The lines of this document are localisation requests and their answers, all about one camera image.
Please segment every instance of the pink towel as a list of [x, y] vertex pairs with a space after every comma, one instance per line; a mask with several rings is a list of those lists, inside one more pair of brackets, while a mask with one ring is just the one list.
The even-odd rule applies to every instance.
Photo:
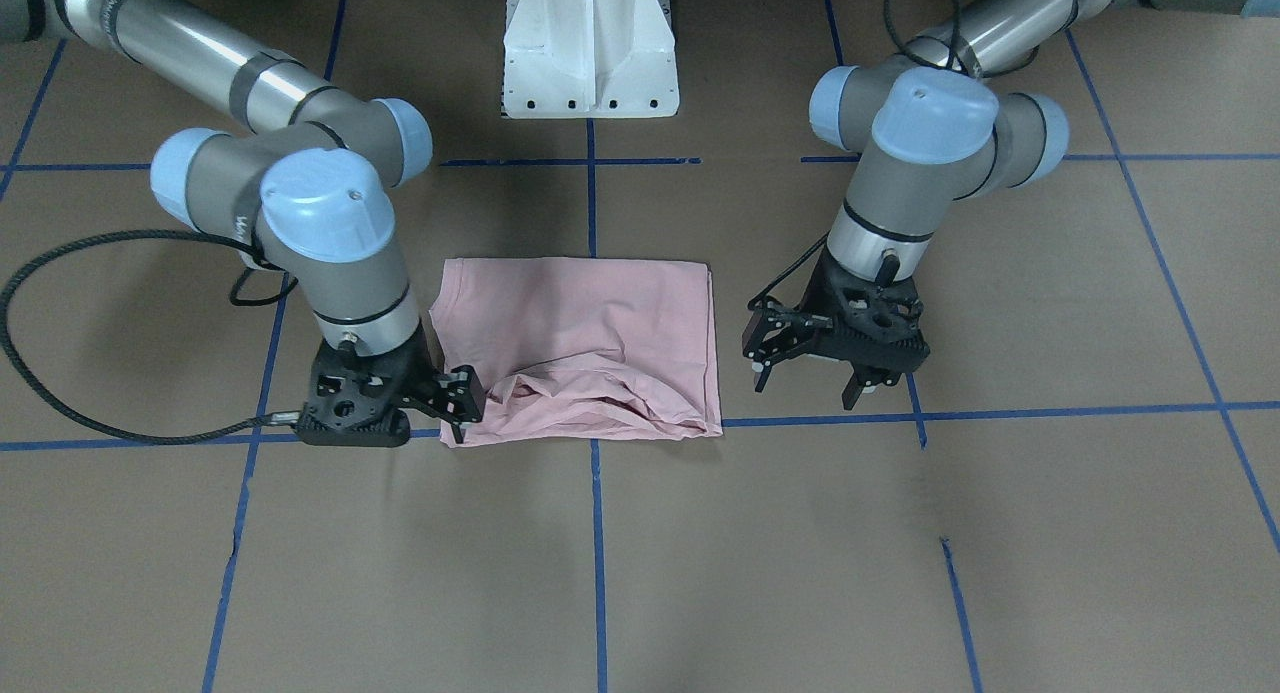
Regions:
[[[431, 324], [445, 369], [475, 365], [488, 388], [463, 446], [721, 434], [703, 264], [452, 259]], [[447, 425], [440, 439], [457, 446]]]

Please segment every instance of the light blue joint cap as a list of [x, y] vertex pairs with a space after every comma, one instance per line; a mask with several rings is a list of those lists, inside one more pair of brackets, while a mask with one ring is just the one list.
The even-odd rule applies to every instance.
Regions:
[[356, 263], [396, 232], [378, 170], [346, 149], [308, 149], [280, 159], [259, 188], [262, 218], [291, 250], [323, 263]]
[[403, 186], [404, 181], [426, 170], [426, 167], [431, 164], [431, 128], [426, 124], [426, 118], [422, 118], [422, 114], [406, 101], [399, 99], [374, 100], [392, 111], [396, 127], [399, 128], [404, 165], [396, 186]]
[[813, 95], [809, 96], [809, 127], [813, 128], [813, 135], [842, 151], [847, 151], [849, 147], [840, 136], [840, 99], [849, 76], [855, 69], [856, 65], [832, 68], [818, 79]]
[[1041, 115], [1044, 117], [1044, 151], [1041, 154], [1039, 165], [1036, 167], [1036, 172], [1032, 173], [1030, 178], [1012, 186], [1014, 188], [1021, 188], [1052, 173], [1057, 168], [1057, 164], [1062, 163], [1062, 156], [1066, 155], [1066, 146], [1071, 142], [1071, 124], [1068, 123], [1066, 111], [1062, 110], [1062, 106], [1057, 105], [1048, 96], [1036, 94], [1023, 95], [1032, 99], [1039, 106]]
[[151, 195], [156, 197], [160, 208], [186, 223], [188, 228], [196, 228], [191, 222], [191, 211], [187, 210], [187, 175], [191, 173], [191, 161], [196, 159], [205, 141], [214, 136], [228, 135], [209, 128], [178, 131], [160, 145], [155, 158], [151, 159]]
[[899, 160], [955, 163], [987, 145], [998, 110], [996, 94], [968, 76], [913, 68], [893, 82], [872, 122], [872, 138]]
[[1254, 15], [1280, 18], [1280, 0], [1247, 0], [1244, 1], [1244, 9], [1240, 10], [1240, 15], [1244, 18]]

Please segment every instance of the folded towel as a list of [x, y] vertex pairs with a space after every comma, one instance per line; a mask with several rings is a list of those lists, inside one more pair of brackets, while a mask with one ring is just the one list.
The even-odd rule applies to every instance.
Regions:
[[[488, 386], [465, 446], [722, 432], [703, 264], [452, 259], [431, 324], [445, 369], [475, 365]], [[458, 444], [448, 427], [440, 439]]]

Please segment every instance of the white plastic bracket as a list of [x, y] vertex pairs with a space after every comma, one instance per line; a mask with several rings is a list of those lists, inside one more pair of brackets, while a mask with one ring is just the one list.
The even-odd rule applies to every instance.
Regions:
[[507, 0], [503, 113], [660, 118], [680, 108], [671, 0]]

